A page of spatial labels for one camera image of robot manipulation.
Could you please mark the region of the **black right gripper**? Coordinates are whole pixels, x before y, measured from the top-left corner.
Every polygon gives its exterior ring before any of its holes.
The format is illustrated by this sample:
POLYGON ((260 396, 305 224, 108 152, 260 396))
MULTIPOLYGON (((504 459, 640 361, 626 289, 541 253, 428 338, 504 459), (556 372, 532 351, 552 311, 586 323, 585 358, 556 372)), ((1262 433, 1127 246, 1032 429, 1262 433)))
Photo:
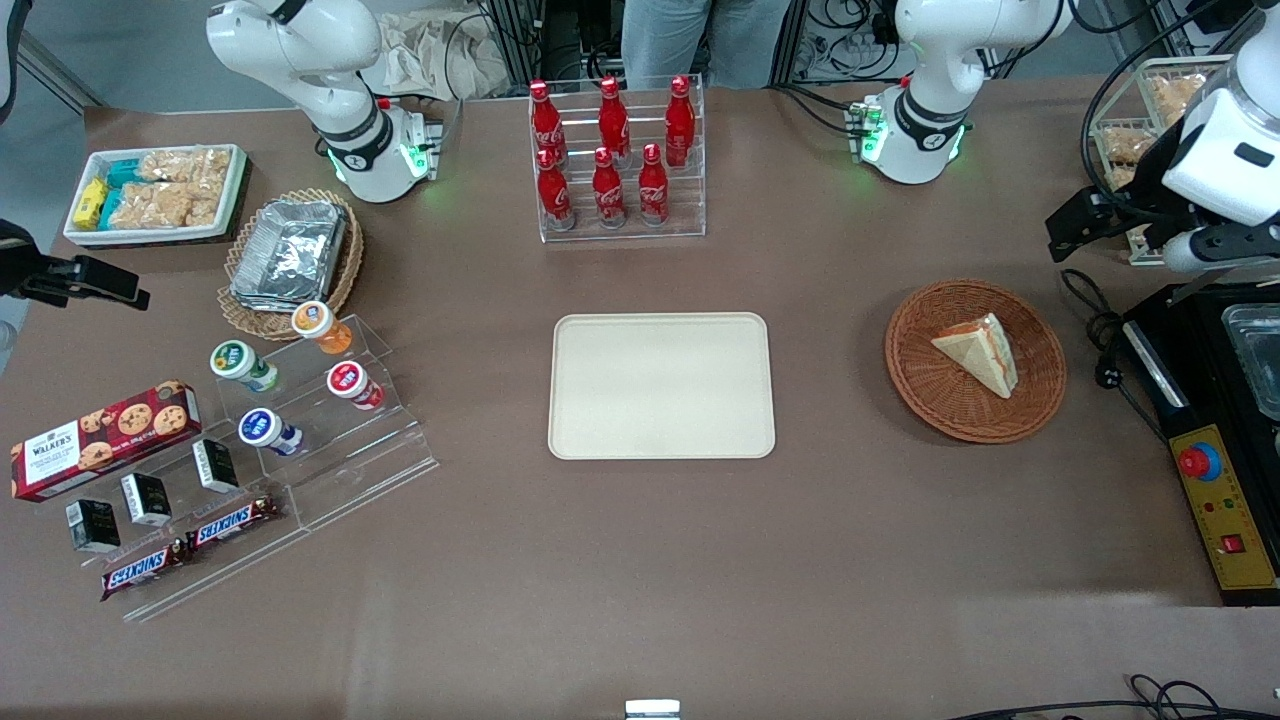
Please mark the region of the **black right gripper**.
POLYGON ((68 302, 70 297, 97 299, 147 310, 150 292, 140 277, 110 263, 77 255, 73 258, 72 287, 60 270, 72 263, 38 250, 24 228, 1 220, 1 295, 36 302, 68 302))

